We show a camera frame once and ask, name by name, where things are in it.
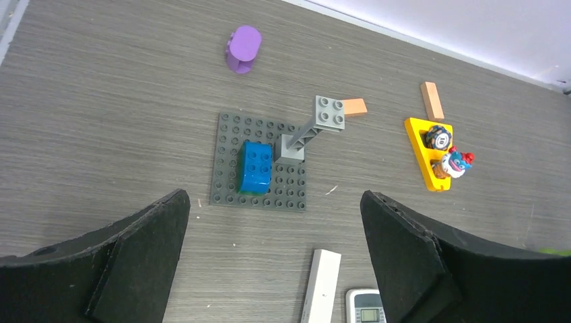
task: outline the white wooden block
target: white wooden block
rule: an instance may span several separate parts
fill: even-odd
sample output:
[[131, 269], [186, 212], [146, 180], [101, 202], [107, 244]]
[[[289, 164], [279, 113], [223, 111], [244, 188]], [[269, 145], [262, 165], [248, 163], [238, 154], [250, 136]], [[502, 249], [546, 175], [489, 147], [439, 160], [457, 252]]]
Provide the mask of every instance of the white wooden block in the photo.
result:
[[307, 284], [301, 323], [331, 323], [341, 254], [317, 249]]

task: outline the lego piece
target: lego piece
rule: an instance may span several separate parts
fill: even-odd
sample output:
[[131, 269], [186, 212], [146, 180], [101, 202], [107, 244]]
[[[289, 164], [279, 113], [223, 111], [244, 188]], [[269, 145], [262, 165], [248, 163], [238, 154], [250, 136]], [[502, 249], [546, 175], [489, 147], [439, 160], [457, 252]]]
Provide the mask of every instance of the lego piece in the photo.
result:
[[244, 142], [240, 149], [240, 194], [266, 194], [271, 171], [271, 146], [266, 143]]
[[226, 64], [238, 74], [248, 73], [254, 65], [262, 35], [252, 26], [240, 26], [230, 36], [226, 47]]
[[218, 118], [210, 204], [249, 209], [305, 212], [306, 163], [271, 165], [269, 190], [263, 196], [238, 192], [240, 148], [246, 141], [275, 147], [281, 135], [293, 135], [298, 127], [255, 116], [221, 112]]
[[305, 159], [305, 148], [287, 149], [287, 142], [291, 141], [294, 136], [281, 135], [275, 143], [275, 163], [285, 165], [299, 165]]
[[341, 254], [324, 249], [313, 252], [301, 323], [330, 323]]
[[418, 166], [424, 178], [426, 188], [433, 192], [440, 192], [450, 189], [450, 178], [437, 178], [432, 170], [432, 164], [440, 161], [446, 154], [446, 151], [427, 148], [424, 144], [425, 134], [434, 126], [444, 127], [452, 136], [452, 126], [422, 119], [408, 118], [405, 120], [405, 128], [409, 136]]
[[458, 178], [464, 175], [466, 170], [472, 168], [473, 160], [473, 153], [461, 153], [456, 150], [455, 146], [452, 146], [440, 161], [432, 163], [432, 170], [439, 179]]
[[442, 111], [442, 105], [440, 104], [436, 84], [432, 82], [424, 82], [420, 85], [420, 89], [422, 92], [422, 99], [424, 100], [424, 106], [426, 107], [428, 120], [436, 122], [444, 120], [444, 111]]
[[363, 99], [342, 100], [345, 106], [345, 116], [362, 116], [367, 114], [367, 106]]
[[291, 138], [285, 148], [299, 150], [322, 130], [341, 132], [345, 129], [343, 102], [315, 96], [311, 119]]

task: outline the toy figure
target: toy figure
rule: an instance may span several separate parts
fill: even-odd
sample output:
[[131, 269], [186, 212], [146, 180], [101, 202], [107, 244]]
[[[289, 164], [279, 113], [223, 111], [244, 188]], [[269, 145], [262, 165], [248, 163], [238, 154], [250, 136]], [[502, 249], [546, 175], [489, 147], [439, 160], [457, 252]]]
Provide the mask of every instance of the toy figure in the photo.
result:
[[452, 135], [443, 126], [433, 126], [424, 135], [424, 143], [430, 149], [448, 150], [452, 143]]
[[473, 153], [461, 153], [456, 150], [456, 146], [452, 146], [440, 161], [432, 164], [432, 170], [439, 179], [458, 178], [472, 167], [473, 160]]

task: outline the white wall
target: white wall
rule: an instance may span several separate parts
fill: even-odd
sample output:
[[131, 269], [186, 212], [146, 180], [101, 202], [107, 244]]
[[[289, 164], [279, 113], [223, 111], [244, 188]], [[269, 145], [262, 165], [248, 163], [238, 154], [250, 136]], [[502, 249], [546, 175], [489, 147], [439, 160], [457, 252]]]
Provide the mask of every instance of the white wall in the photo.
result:
[[571, 87], [571, 0], [310, 0], [560, 88]]

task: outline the red and blue toy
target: red and blue toy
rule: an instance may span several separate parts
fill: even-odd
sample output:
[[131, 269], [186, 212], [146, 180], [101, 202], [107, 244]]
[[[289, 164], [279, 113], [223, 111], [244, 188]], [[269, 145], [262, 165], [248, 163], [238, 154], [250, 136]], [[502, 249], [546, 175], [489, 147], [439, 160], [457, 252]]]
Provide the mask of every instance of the red and blue toy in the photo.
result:
[[244, 142], [240, 149], [240, 194], [266, 194], [271, 181], [271, 146], [265, 143]]
[[456, 146], [452, 146], [440, 161], [432, 165], [432, 170], [434, 170], [434, 175], [440, 179], [458, 178], [464, 175], [466, 170], [472, 168], [473, 160], [473, 153], [461, 153], [456, 150]]

